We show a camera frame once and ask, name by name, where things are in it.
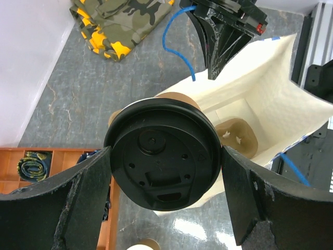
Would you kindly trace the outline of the checkered paper takeout bag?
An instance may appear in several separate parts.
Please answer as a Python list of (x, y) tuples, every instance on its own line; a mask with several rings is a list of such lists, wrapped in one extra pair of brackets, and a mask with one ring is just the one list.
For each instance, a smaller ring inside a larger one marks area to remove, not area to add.
[(195, 104), (217, 126), (245, 120), (258, 140), (250, 160), (262, 167), (320, 128), (332, 116), (332, 104), (321, 101), (291, 81), (290, 68), (296, 34), (249, 43), (215, 80), (207, 71), (162, 91)]

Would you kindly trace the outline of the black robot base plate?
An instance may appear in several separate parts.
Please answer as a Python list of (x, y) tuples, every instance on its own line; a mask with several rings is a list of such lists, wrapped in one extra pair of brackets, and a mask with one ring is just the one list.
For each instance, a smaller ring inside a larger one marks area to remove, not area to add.
[[(332, 102), (332, 4), (318, 3), (303, 20), (292, 80)], [(314, 188), (332, 192), (332, 119), (286, 151)]]

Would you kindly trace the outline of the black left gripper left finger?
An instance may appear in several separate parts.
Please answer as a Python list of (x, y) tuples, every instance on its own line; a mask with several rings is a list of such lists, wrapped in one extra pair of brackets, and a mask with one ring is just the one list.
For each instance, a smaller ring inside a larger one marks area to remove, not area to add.
[(109, 147), (1, 195), (1, 249), (96, 249), (111, 181)]

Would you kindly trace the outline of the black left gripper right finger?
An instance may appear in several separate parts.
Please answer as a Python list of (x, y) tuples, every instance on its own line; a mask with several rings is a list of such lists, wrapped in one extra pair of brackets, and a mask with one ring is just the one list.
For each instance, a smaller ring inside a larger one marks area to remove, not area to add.
[(243, 249), (332, 249), (332, 193), (289, 180), (223, 146), (222, 176)]

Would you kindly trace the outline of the camouflage cloth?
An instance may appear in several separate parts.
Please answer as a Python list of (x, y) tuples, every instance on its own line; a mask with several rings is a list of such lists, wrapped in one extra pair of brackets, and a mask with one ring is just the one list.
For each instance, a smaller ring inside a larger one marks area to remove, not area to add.
[(121, 61), (171, 11), (174, 1), (72, 1), (70, 12), (88, 48)]

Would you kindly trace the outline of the green blue rolled sock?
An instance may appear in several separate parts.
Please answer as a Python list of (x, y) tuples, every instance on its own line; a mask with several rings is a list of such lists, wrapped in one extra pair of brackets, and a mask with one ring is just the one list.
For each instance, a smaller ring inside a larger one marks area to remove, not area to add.
[(24, 157), (18, 161), (18, 175), (31, 183), (42, 181), (49, 177), (51, 162), (51, 152), (26, 151)]

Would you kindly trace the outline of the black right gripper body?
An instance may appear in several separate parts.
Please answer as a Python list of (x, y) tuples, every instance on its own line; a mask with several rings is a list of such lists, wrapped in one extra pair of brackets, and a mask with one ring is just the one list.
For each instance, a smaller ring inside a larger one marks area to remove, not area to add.
[(256, 1), (180, 1), (180, 8), (204, 6), (215, 11), (221, 23), (235, 25), (243, 33), (262, 35), (267, 27), (267, 14), (261, 11)]

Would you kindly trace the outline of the orange compartment tray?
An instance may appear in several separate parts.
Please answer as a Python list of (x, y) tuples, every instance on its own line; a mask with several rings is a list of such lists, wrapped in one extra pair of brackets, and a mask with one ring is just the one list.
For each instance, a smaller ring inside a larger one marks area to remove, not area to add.
[(52, 149), (50, 175), (17, 173), (25, 148), (1, 149), (1, 249), (115, 249), (119, 187), (107, 150), (78, 163), (80, 149)]

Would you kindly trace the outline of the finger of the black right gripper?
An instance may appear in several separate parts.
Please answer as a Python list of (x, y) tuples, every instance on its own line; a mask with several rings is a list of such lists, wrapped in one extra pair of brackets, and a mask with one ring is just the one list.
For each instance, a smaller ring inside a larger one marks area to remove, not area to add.
[(253, 33), (237, 29), (217, 17), (211, 17), (212, 34), (209, 45), (208, 79), (215, 80), (226, 64), (254, 37)]
[(198, 38), (201, 44), (201, 49), (202, 49), (202, 53), (203, 53), (203, 57), (204, 57), (204, 65), (205, 68), (208, 69), (209, 68), (209, 39), (208, 39), (208, 35), (205, 29), (205, 23), (206, 21), (204, 19), (202, 19), (201, 17), (198, 17), (194, 14), (193, 11), (189, 11), (187, 13), (188, 17), (190, 18), (190, 20), (192, 21), (196, 32), (198, 34)]

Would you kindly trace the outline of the paper cup near tray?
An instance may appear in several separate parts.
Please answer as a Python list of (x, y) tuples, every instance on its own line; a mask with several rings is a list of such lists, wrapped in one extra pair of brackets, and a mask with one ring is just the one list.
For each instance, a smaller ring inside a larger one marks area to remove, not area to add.
[(142, 239), (138, 243), (130, 246), (127, 250), (161, 250), (160, 245), (153, 239)]

